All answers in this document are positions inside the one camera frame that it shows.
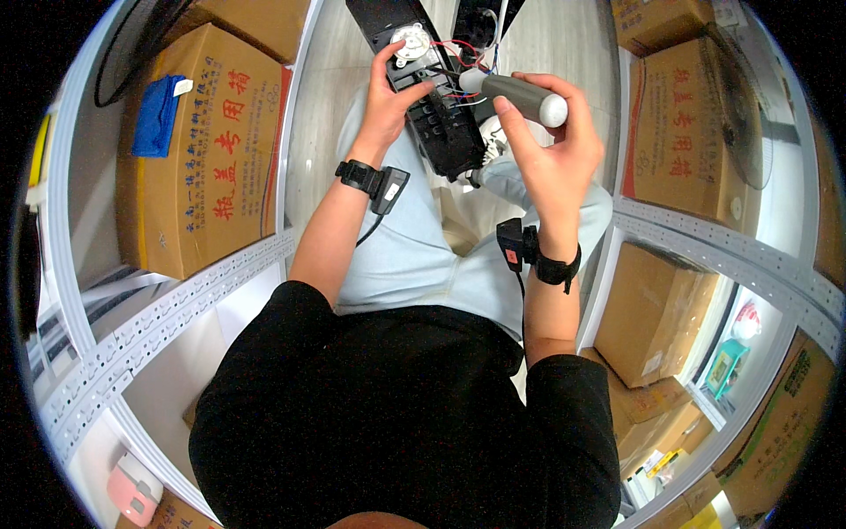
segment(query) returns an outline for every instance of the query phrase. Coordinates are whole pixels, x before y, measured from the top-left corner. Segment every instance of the black fan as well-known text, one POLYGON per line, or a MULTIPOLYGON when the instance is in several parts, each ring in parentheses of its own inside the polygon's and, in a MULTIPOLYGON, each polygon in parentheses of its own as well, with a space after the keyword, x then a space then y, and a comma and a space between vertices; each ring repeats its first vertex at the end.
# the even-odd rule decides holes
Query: black fan
POLYGON ((98 108, 124 96, 145 65, 164 48, 164 36, 190 4, 191 0, 135 0, 97 70, 94 104, 98 108))

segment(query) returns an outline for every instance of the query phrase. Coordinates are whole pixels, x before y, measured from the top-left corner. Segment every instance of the blue cloth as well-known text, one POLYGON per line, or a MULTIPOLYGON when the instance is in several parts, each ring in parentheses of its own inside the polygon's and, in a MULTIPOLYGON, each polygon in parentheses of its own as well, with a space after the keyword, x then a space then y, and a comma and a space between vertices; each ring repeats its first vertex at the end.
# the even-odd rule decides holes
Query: blue cloth
POLYGON ((173 121, 179 103, 179 98, 173 97, 173 88, 183 79, 184 75, 165 75, 151 82, 144 90, 132 143, 132 154, 135 156, 168 157, 173 121))

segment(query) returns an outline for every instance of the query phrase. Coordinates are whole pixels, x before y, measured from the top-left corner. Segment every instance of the person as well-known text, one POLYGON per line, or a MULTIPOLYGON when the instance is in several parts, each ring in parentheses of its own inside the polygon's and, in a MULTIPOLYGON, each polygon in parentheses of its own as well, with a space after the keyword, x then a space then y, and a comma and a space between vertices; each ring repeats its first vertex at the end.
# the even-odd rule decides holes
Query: person
MULTIPOLYGON (((602 366, 577 356, 579 290, 518 282, 493 235, 465 257, 442 234, 404 115, 431 82, 394 93, 385 47, 353 102, 338 157, 410 173, 375 222, 336 179, 308 222, 288 281, 235 340, 199 400, 190 460, 206 501, 235 527, 609 527, 620 506, 602 366), (525 358, 526 403, 509 380, 525 358)), ((584 96, 549 74, 514 74, 565 97, 569 121, 541 148, 507 99, 513 151, 481 183, 526 210, 544 256, 587 260, 611 217, 591 183, 603 156, 584 96)))

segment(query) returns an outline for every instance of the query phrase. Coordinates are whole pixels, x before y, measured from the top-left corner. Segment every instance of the right hand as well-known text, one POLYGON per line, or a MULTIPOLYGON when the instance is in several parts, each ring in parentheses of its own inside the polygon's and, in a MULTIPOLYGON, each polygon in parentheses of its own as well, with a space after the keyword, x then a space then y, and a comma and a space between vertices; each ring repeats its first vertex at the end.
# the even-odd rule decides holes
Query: right hand
POLYGON ((605 149, 593 128, 585 96, 578 88, 551 74, 514 72, 511 76, 567 100, 567 121, 557 129, 547 128, 555 138, 549 147, 538 145, 523 115, 508 99, 498 96, 493 106, 541 218, 541 231, 564 234, 569 239, 578 229, 579 208, 605 149))

